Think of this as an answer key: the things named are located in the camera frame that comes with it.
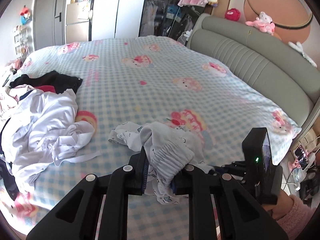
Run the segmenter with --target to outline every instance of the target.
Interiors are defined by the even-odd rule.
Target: phone screen
[[[266,136],[262,144],[262,156],[263,156],[263,167],[265,172],[267,172],[267,170],[269,169],[269,164],[271,160],[271,148],[270,148],[268,133],[266,133]]]
[[[296,155],[302,170],[305,170],[305,168],[310,164],[309,158],[304,151],[304,148],[302,145],[299,145],[299,147],[295,150],[294,154]]]

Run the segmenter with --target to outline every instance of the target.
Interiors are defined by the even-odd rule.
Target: gray upholstered headboard
[[[271,99],[302,127],[299,140],[319,115],[320,72],[270,34],[202,14],[187,47],[214,57],[238,78]]]

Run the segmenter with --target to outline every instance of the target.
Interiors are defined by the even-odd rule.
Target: pink plush toy
[[[269,33],[273,36],[275,32],[275,24],[272,22],[272,18],[265,14],[265,12],[261,12],[259,17],[256,18],[253,22],[245,22],[248,26],[253,26],[259,29],[259,31],[263,33]]]

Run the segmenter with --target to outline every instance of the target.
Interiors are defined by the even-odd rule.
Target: bedspread
[[[15,77],[49,71],[83,78],[76,121],[95,128],[79,153],[101,156],[84,163],[50,165],[35,191],[12,201],[0,182],[0,209],[27,234],[86,174],[110,174],[126,165],[131,150],[108,142],[110,130],[131,121],[185,125],[201,139],[205,161],[243,160],[241,142],[252,127],[267,127],[274,164],[300,132],[275,103],[234,76],[221,62],[164,37],[107,39],[48,47],[28,56]],[[129,196],[128,239],[188,239],[188,199],[163,206],[153,196]]]

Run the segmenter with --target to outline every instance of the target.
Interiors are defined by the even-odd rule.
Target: person
[[[315,209],[304,205],[295,195],[288,196],[282,189],[277,205],[262,205],[264,210],[272,210],[272,218],[287,233],[289,240],[294,240],[310,221]]]

